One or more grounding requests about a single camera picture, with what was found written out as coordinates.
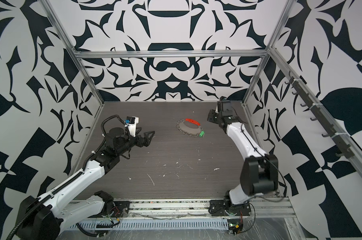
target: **white zip tie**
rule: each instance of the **white zip tie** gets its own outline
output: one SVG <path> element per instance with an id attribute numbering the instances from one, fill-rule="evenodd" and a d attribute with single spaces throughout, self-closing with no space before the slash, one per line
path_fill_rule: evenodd
<path id="1" fill-rule="evenodd" d="M 338 135 L 348 135 L 348 133 L 347 132 L 336 132 L 336 133 L 334 133 L 334 135 L 331 137 L 331 139 L 333 139 L 335 136 L 338 136 Z"/>
<path id="2" fill-rule="evenodd" d="M 309 107 L 309 110 L 311 110 L 311 108 L 316 106 L 316 105 L 323 105 L 323 104 L 322 103 L 313 103 L 313 105 L 311 105 L 311 107 Z"/>

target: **floor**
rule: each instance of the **floor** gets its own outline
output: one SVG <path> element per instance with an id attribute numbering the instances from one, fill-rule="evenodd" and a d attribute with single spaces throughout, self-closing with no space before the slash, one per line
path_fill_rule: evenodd
<path id="1" fill-rule="evenodd" d="M 243 159 L 233 141 L 218 127 L 207 122 L 216 102 L 107 102 L 83 154 L 87 157 L 102 141 L 101 122 L 114 114 L 140 118 L 142 132 L 155 131 L 149 147 L 134 147 L 131 158 L 120 162 L 101 179 L 78 195 L 86 199 L 99 190 L 114 198 L 213 198 L 223 197 L 239 184 Z M 240 102 L 232 102 L 238 115 L 247 122 Z M 204 137 L 184 135 L 177 121 L 192 118 L 201 123 Z M 112 119 L 108 132 L 121 123 Z"/>

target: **black and white patterned wall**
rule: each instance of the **black and white patterned wall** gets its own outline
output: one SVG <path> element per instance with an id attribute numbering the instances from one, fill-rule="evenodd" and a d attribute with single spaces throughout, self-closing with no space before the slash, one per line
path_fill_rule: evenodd
<path id="1" fill-rule="evenodd" d="M 260 57 L 83 60 L 105 101 L 242 100 Z"/>
<path id="2" fill-rule="evenodd" d="M 362 149 L 362 0 L 298 0 L 276 47 Z M 308 237 L 362 239 L 362 179 L 285 81 L 269 60 L 248 102 L 280 189 Z"/>
<path id="3" fill-rule="evenodd" d="M 0 239 L 68 177 L 98 108 L 40 4 L 0 0 Z"/>
<path id="4" fill-rule="evenodd" d="M 258 49 L 286 0 L 52 0 L 83 51 Z"/>
<path id="5" fill-rule="evenodd" d="M 286 0 L 51 3 L 79 51 L 243 50 L 265 49 Z M 86 61 L 105 101 L 199 101 L 242 100 L 259 57 Z"/>

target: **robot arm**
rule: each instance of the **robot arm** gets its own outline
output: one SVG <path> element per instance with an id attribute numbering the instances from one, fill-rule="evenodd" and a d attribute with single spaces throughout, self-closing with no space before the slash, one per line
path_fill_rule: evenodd
<path id="1" fill-rule="evenodd" d="M 125 130 L 115 127 L 106 133 L 103 126 L 112 118 L 118 118 L 124 124 Z M 155 132 L 145 132 L 142 137 L 138 135 L 141 128 L 136 128 L 137 123 L 137 117 L 127 117 L 126 121 L 122 121 L 118 115 L 113 115 L 103 121 L 101 128 L 104 140 L 87 158 L 82 169 L 39 197 L 29 196 L 24 199 L 20 204 L 17 224 L 7 240 L 12 239 L 15 233 L 24 240 L 54 240 L 65 229 L 84 218 L 100 212 L 105 212 L 106 215 L 110 213 L 113 197 L 103 191 L 96 192 L 78 204 L 72 206 L 68 204 L 91 183 L 116 166 L 120 161 L 120 156 L 129 159 L 123 154 L 129 153 L 132 147 L 150 145 Z"/>
<path id="2" fill-rule="evenodd" d="M 219 125 L 240 151 L 244 165 L 240 184 L 225 196 L 226 208 L 241 205 L 249 199 L 278 188 L 278 160 L 258 146 L 245 129 L 245 123 L 233 113 L 231 102 L 221 98 L 208 121 Z"/>

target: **black mounting plate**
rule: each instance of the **black mounting plate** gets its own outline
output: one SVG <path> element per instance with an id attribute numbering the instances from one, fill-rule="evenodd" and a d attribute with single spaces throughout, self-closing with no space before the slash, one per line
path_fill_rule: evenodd
<path id="1" fill-rule="evenodd" d="M 129 206 L 130 206 L 130 202 L 129 201 L 113 201 L 114 205 L 113 207 L 117 207 L 118 210 L 113 210 L 113 212 L 111 213 L 111 217 L 121 217 L 124 209 L 125 212 L 128 213 L 129 212 Z M 97 217 L 103 217 L 105 215 L 107 215 L 108 213 L 106 212 L 101 212 L 99 214 L 90 216 L 89 218 L 97 218 Z"/>
<path id="2" fill-rule="evenodd" d="M 223 200 L 210 200 L 210 207 L 214 204 L 214 208 L 218 211 L 214 212 L 212 209 L 212 216 L 213 217 L 219 217 L 219 216 L 232 216 L 226 213 L 225 211 L 225 205 Z M 230 212 L 234 213 L 234 216 L 240 216 L 241 212 L 244 216 L 250 216 L 251 208 L 249 203 L 241 204 L 241 205 L 232 205 L 230 208 Z"/>

